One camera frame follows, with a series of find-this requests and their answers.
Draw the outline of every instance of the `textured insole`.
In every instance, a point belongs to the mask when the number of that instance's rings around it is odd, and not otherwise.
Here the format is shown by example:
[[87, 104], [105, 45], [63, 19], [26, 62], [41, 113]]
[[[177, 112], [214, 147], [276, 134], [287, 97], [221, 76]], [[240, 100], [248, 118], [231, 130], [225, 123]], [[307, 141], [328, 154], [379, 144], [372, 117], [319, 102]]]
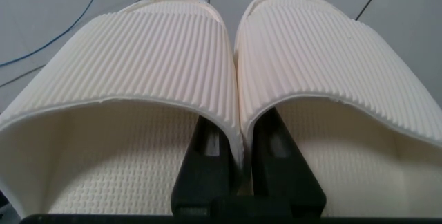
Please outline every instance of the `textured insole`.
[[135, 102], [71, 111], [44, 211], [171, 214], [172, 188], [197, 118]]
[[277, 107], [327, 196], [323, 216], [442, 216], [442, 152], [336, 102]]

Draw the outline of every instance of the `wire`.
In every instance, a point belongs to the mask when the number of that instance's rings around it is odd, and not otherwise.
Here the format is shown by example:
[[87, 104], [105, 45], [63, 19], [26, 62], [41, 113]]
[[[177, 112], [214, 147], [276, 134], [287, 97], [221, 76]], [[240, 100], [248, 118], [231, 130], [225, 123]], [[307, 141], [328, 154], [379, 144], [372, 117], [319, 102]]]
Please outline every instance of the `wire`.
[[5, 82], [5, 83], [3, 83], [2, 85], [0, 85], [0, 88], [6, 86], [6, 85], [8, 85], [8, 84], [13, 83], [13, 82], [15, 82], [16, 80], [18, 80], [18, 79], [20, 79], [20, 78], [22, 78], [22, 77], [25, 77], [25, 76], [29, 75], [30, 73], [32, 73], [32, 72], [34, 72], [34, 71], [37, 71], [37, 70], [39, 70], [39, 69], [41, 69], [41, 68], [43, 68], [44, 66], [46, 66], [46, 64], [41, 65], [40, 67], [36, 67], [36, 68], [34, 68], [34, 69], [32, 69], [32, 70], [29, 70], [28, 72], [26, 72], [26, 73], [24, 73], [24, 74], [21, 74], [21, 75], [15, 77], [14, 79], [12, 79], [12, 80], [10, 80], [10, 81]]
[[32, 70], [26, 72], [26, 73], [23, 73], [23, 74], [21, 74], [21, 75], [15, 77], [14, 79], [12, 79], [12, 80], [10, 80], [10, 81], [7, 81], [7, 82], [5, 82], [5, 83], [3, 83], [3, 84], [0, 84], [0, 88], [6, 86], [6, 85], [8, 85], [8, 84], [13, 83], [13, 82], [15, 82], [16, 80], [21, 79], [22, 77], [25, 77], [25, 76], [29, 75], [30, 73], [32, 73], [32, 72], [34, 72], [34, 71], [37, 71], [37, 70], [39, 70], [39, 69], [42, 69], [44, 66], [46, 66], [46, 64], [41, 65], [41, 66], [39, 66], [39, 67], [36, 67], [36, 68], [34, 68], [34, 69], [32, 69]]
[[46, 48], [47, 46], [51, 45], [54, 41], [57, 41], [60, 37], [63, 37], [63, 36], [64, 36], [67, 32], [69, 32], [69, 31], [74, 27], [74, 25], [77, 24], [77, 22], [78, 22], [78, 21], [84, 16], [84, 14], [85, 14], [86, 11], [89, 9], [89, 7], [90, 7], [90, 5], [92, 4], [93, 1], [94, 1], [94, 0], [90, 0], [88, 6], [87, 6], [86, 9], [83, 11], [83, 13], [80, 15], [80, 17], [79, 17], [77, 20], [75, 20], [75, 22], [74, 22], [74, 23], [73, 23], [73, 24], [72, 24], [67, 30], [65, 30], [62, 34], [58, 35], [57, 37], [55, 37], [54, 39], [52, 39], [51, 41], [49, 41], [47, 44], [43, 45], [41, 48], [35, 50], [35, 51], [32, 52], [32, 53], [29, 53], [29, 54], [27, 54], [27, 55], [25, 55], [25, 56], [22, 56], [22, 57], [20, 57], [20, 58], [16, 58], [16, 59], [11, 60], [11, 61], [9, 61], [9, 62], [4, 62], [4, 63], [0, 64], [0, 68], [1, 68], [1, 67], [4, 67], [4, 66], [7, 66], [7, 65], [10, 65], [10, 64], [13, 64], [13, 63], [18, 62], [18, 61], [21, 61], [21, 60], [23, 60], [23, 59], [26, 59], [26, 58], [28, 58], [29, 56], [34, 55], [35, 53], [37, 53], [37, 52], [43, 50], [44, 48]]

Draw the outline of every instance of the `ribbed texture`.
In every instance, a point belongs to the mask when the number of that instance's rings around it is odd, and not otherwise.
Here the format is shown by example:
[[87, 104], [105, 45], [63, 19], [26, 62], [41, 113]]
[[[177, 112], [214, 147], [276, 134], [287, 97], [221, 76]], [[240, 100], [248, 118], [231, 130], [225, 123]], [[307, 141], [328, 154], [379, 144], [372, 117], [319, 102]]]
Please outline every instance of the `ribbed texture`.
[[255, 0], [238, 29], [248, 152], [260, 115], [296, 99], [278, 111], [327, 196], [323, 216], [441, 217], [440, 108], [372, 29], [297, 1]]
[[328, 97], [389, 128], [441, 145], [442, 111], [397, 54], [364, 24], [315, 10], [263, 8], [238, 42], [243, 134], [281, 100]]
[[120, 12], [143, 12], [143, 13], [180, 13], [210, 17], [224, 26], [220, 13], [216, 9], [199, 0], [141, 0]]
[[144, 13], [190, 13], [194, 15], [201, 15], [205, 17], [212, 17], [212, 15], [207, 12], [207, 10], [196, 6], [194, 3], [182, 3], [182, 2], [159, 2], [154, 3], [150, 7], [143, 7], [134, 12], [144, 12]]
[[242, 167], [224, 24], [148, 6], [86, 24], [0, 115], [0, 155], [14, 165], [0, 167], [0, 189], [22, 217], [170, 214], [196, 117], [147, 102], [210, 119]]
[[253, 13], [257, 13], [259, 10], [278, 7], [292, 7], [292, 8], [302, 8], [304, 10], [315, 10], [320, 12], [328, 12], [331, 14], [340, 13], [335, 8], [327, 5], [321, 5], [318, 3], [311, 3], [310, 0], [265, 0], [259, 3], [254, 9]]
[[[0, 129], [35, 111], [129, 97], [189, 107], [236, 141], [235, 71], [224, 35], [217, 21], [203, 16], [102, 15], [69, 40], [2, 113]], [[233, 145], [237, 156], [239, 143]]]

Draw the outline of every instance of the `blue cable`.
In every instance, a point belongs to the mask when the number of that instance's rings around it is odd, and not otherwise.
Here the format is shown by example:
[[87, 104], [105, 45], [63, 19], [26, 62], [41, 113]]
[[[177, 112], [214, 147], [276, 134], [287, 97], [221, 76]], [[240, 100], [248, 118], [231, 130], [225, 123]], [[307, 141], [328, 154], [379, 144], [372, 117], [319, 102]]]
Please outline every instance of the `blue cable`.
[[60, 37], [63, 37], [63, 35], [65, 35], [67, 32], [69, 32], [69, 31], [74, 27], [74, 25], [75, 25], [75, 24], [76, 24], [76, 23], [77, 23], [77, 22], [78, 22], [78, 21], [84, 16], [84, 14], [85, 14], [86, 11], [89, 9], [89, 7], [90, 7], [90, 5], [92, 4], [93, 1], [94, 1], [94, 0], [90, 0], [88, 6], [87, 6], [86, 9], [83, 11], [83, 13], [80, 15], [80, 17], [79, 17], [77, 20], [75, 20], [75, 22], [74, 22], [74, 23], [73, 23], [73, 24], [72, 24], [67, 30], [65, 30], [62, 34], [58, 35], [57, 37], [55, 37], [54, 39], [52, 39], [51, 41], [49, 41], [47, 44], [45, 44], [44, 46], [42, 46], [41, 48], [37, 49], [36, 51], [34, 51], [34, 52], [32, 52], [32, 53], [29, 53], [29, 54], [27, 54], [27, 55], [25, 55], [25, 56], [23, 56], [23, 57], [20, 57], [20, 58], [14, 59], [14, 60], [12, 60], [12, 61], [4, 62], [4, 63], [0, 64], [0, 68], [1, 68], [1, 67], [4, 67], [4, 66], [7, 66], [7, 65], [9, 65], [9, 64], [13, 64], [13, 63], [15, 63], [15, 62], [21, 61], [21, 60], [23, 60], [23, 59], [25, 59], [25, 58], [28, 58], [29, 56], [34, 55], [35, 53], [38, 53], [39, 51], [43, 50], [43, 49], [46, 48], [47, 46], [51, 45], [54, 41], [57, 41]]

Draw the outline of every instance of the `slide sandal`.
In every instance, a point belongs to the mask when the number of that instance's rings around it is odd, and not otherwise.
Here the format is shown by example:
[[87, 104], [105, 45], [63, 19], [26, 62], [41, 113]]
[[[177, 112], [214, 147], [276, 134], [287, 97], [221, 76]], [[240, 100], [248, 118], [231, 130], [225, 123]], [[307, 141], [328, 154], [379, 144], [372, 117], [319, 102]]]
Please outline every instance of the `slide sandal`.
[[370, 27], [323, 0], [254, 0], [235, 54], [246, 155], [276, 106], [323, 216], [442, 216], [442, 110]]
[[198, 115], [242, 169], [236, 86], [209, 4], [144, 0], [99, 16], [0, 115], [0, 190], [22, 218], [171, 214]]

